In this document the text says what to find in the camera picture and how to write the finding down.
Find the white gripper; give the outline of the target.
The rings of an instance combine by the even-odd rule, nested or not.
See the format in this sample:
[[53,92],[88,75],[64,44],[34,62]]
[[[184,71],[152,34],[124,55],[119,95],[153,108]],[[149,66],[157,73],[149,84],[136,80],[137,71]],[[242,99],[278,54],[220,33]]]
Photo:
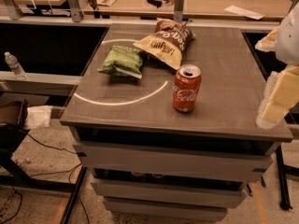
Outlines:
[[276,51],[278,60],[288,65],[281,72],[272,72],[267,79],[256,124],[263,129],[276,127],[299,102],[299,5],[283,19],[279,27],[259,40],[259,51]]

